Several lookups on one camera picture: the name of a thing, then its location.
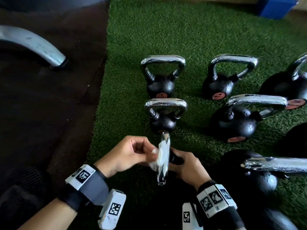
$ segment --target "kettlebell handle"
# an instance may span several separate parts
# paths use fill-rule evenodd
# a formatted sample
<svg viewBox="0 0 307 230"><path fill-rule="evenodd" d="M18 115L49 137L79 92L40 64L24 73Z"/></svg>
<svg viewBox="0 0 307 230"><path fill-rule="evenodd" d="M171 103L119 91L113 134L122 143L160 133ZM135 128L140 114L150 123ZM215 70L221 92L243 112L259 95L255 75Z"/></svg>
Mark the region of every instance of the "kettlebell handle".
<svg viewBox="0 0 307 230"><path fill-rule="evenodd" d="M248 73L250 73L257 65L258 59L248 55L232 55L221 54L213 58L208 65L208 75L212 75L212 80L217 79L216 66L220 62L243 63L247 68L239 72L237 75L239 80L242 80Z"/></svg>
<svg viewBox="0 0 307 230"><path fill-rule="evenodd" d="M262 119L270 117L277 112L285 109L288 105L288 100L282 96L260 95L260 94L239 94L232 96L226 103L229 106L229 115L232 113L232 107L240 104L262 104L262 105L276 105L278 108L267 108L259 112Z"/></svg>
<svg viewBox="0 0 307 230"><path fill-rule="evenodd" d="M307 52L300 55L294 62L292 62L288 66L287 72L291 75L291 79L293 81L295 81L298 78L299 71L306 61L307 61Z"/></svg>
<svg viewBox="0 0 307 230"><path fill-rule="evenodd" d="M178 69L171 73L170 78L176 79L185 68L185 59L178 55L151 55L141 61L141 70L148 83L154 82L155 76L149 71L147 65L173 63L178 64Z"/></svg>
<svg viewBox="0 0 307 230"><path fill-rule="evenodd" d="M178 98L153 98L145 103L145 111L151 118L157 117L155 109L161 108L173 108L174 116L179 119L188 108L188 104Z"/></svg>
<svg viewBox="0 0 307 230"><path fill-rule="evenodd" d="M245 160L241 167L255 171L284 173L307 173L306 158L252 157Z"/></svg>

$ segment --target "green grass mat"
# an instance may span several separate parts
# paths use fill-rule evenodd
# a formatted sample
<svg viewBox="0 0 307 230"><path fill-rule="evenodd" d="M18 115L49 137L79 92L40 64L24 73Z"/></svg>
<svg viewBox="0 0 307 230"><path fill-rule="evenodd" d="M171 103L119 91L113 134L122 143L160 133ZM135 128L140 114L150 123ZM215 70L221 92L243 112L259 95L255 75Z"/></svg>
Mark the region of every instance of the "green grass mat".
<svg viewBox="0 0 307 230"><path fill-rule="evenodd" d="M241 144L227 145L204 134L210 117L224 103L200 97L208 61L222 53L258 57L258 68L235 86L232 95L256 93L267 77L286 69L290 61L307 50L304 30L296 29L287 19L259 18L206 2L111 0L107 33L108 60L88 154L90 162L105 155L126 135L147 136L158 145L159 137L151 132L144 113L149 97L140 71L140 61L153 54L177 54L186 59L174 97L184 99L189 109L171 134L172 145L193 152L204 166L236 148L278 155L274 144L291 127L306 121L307 107L282 112L261 122L254 137ZM239 66L223 64L218 69L232 74ZM129 222L137 208L146 205L156 193L154 176L149 173L148 168L136 166L110 179L110 188L127 194L120 226ZM278 208L300 229L306 229L306 187L305 178L292 178L280 181L277 191L283 200Z"/></svg>

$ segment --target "silver bar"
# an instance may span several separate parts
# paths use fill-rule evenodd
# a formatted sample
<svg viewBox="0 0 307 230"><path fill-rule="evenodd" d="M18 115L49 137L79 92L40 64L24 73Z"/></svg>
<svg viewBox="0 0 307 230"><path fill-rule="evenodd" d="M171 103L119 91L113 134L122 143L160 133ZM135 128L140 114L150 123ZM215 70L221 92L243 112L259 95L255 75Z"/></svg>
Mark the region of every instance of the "silver bar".
<svg viewBox="0 0 307 230"><path fill-rule="evenodd" d="M141 70L145 79L154 81L154 75L149 71L149 64L174 63L178 64L178 69L173 72L173 77L177 78L185 68L185 59L178 55L151 55L141 61Z"/></svg>
<svg viewBox="0 0 307 230"><path fill-rule="evenodd" d="M167 145L167 161L162 166L158 167L157 181L159 186L165 185L167 173L169 171L169 154L171 151L171 140L167 131L163 131L161 134L161 142L164 140L166 141Z"/></svg>
<svg viewBox="0 0 307 230"><path fill-rule="evenodd" d="M300 55L295 61L293 61L287 68L287 72L292 74L292 80L296 80L299 76L299 71L307 61L307 52Z"/></svg>
<svg viewBox="0 0 307 230"><path fill-rule="evenodd" d="M288 100L282 96L260 95L260 94L239 94L232 96L226 103L226 106L234 106L240 104L262 104L275 105L276 108L267 108L260 111L260 116L265 119L277 112L284 110L288 105Z"/></svg>
<svg viewBox="0 0 307 230"><path fill-rule="evenodd" d="M144 105L145 111L150 117L155 117L157 112L155 109L173 109L174 115L177 118L186 111L188 104L178 98L153 98Z"/></svg>
<svg viewBox="0 0 307 230"><path fill-rule="evenodd" d="M250 73L258 65L258 59L248 55L232 55L232 54L221 54L213 58L208 66L208 74L213 75L213 80L217 78L216 66L220 62L232 62L232 63L243 63L247 65L247 68L237 73L237 77L242 80L248 73Z"/></svg>
<svg viewBox="0 0 307 230"><path fill-rule="evenodd" d="M22 45L45 59L51 68L60 66L66 57L39 35L19 27L1 26L0 40Z"/></svg>
<svg viewBox="0 0 307 230"><path fill-rule="evenodd" d="M307 173L306 158L252 157L241 167L255 171L275 171L284 173Z"/></svg>

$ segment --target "blue box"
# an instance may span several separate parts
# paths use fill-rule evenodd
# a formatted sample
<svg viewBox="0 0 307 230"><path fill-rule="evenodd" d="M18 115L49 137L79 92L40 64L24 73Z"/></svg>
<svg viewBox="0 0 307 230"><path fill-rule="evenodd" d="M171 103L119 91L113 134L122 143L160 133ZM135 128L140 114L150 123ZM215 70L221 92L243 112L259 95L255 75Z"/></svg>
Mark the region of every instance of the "blue box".
<svg viewBox="0 0 307 230"><path fill-rule="evenodd" d="M257 15L265 18L282 19L297 3L297 0L259 0Z"/></svg>

